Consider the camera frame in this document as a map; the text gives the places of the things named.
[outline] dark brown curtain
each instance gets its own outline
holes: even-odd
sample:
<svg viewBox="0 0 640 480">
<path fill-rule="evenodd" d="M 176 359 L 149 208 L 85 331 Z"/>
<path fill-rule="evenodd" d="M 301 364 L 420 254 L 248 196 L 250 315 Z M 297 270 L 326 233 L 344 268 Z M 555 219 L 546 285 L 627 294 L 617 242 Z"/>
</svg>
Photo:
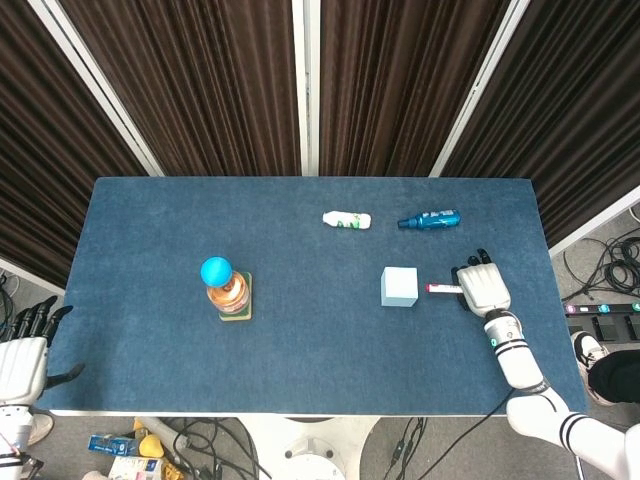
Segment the dark brown curtain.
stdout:
<svg viewBox="0 0 640 480">
<path fill-rule="evenodd" d="M 640 2 L 533 0 L 444 174 L 531 178 L 550 246 L 640 185 Z"/>
<path fill-rule="evenodd" d="M 507 0 L 323 0 L 320 173 L 428 175 Z"/>
<path fill-rule="evenodd" d="M 95 179 L 145 172 L 29 4 L 0 18 L 0 257 L 64 287 Z"/>
<path fill-rule="evenodd" d="M 63 0 L 169 175 L 298 175 L 291 0 Z"/>
</svg>

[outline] robotic hand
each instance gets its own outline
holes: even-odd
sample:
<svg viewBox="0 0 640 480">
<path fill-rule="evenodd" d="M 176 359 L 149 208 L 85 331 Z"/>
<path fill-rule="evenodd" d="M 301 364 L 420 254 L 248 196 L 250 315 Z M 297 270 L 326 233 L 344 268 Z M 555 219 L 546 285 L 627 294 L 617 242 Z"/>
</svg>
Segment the robotic hand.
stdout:
<svg viewBox="0 0 640 480">
<path fill-rule="evenodd" d="M 462 287 L 461 303 L 485 320 L 484 331 L 504 376 L 525 396 L 507 403 L 507 418 L 521 435 L 541 438 L 572 452 L 611 477 L 640 479 L 640 425 L 625 434 L 581 413 L 567 404 L 542 374 L 522 334 L 520 320 L 507 309 L 509 291 L 498 267 L 485 250 L 480 259 L 452 269 L 454 283 Z"/>
<path fill-rule="evenodd" d="M 0 478 L 20 478 L 29 457 L 27 447 L 33 418 L 29 407 L 43 390 L 76 378 L 84 368 L 47 377 L 47 353 L 62 317 L 73 307 L 62 307 L 49 317 L 57 297 L 21 311 L 0 330 Z M 32 471 L 31 478 L 37 472 Z"/>
</svg>

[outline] white cube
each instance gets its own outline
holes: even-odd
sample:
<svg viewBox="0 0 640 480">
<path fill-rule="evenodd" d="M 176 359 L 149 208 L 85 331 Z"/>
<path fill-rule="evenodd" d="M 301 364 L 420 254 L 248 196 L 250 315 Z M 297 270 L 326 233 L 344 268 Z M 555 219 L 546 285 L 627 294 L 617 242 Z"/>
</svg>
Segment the white cube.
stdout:
<svg viewBox="0 0 640 480">
<path fill-rule="evenodd" d="M 383 307 L 411 307 L 418 299 L 418 269 L 384 267 L 380 278 Z"/>
</svg>

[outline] pink marker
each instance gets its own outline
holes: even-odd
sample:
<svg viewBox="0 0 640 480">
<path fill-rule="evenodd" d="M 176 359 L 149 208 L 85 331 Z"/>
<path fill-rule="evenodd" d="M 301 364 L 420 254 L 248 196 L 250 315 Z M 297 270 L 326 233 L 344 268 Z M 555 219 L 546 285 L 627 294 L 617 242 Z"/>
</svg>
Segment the pink marker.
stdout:
<svg viewBox="0 0 640 480">
<path fill-rule="evenodd" d="M 462 287 L 457 285 L 440 285 L 439 283 L 427 283 L 425 290 L 428 293 L 462 293 Z"/>
</svg>

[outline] blue bottle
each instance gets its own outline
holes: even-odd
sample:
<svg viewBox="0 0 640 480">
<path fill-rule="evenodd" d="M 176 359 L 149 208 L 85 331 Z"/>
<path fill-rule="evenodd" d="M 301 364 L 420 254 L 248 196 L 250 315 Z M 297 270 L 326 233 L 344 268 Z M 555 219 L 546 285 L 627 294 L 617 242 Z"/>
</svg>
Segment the blue bottle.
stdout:
<svg viewBox="0 0 640 480">
<path fill-rule="evenodd" d="M 441 212 L 419 213 L 415 217 L 400 220 L 398 228 L 427 228 L 455 227 L 460 223 L 460 213 L 457 210 L 443 210 Z"/>
</svg>

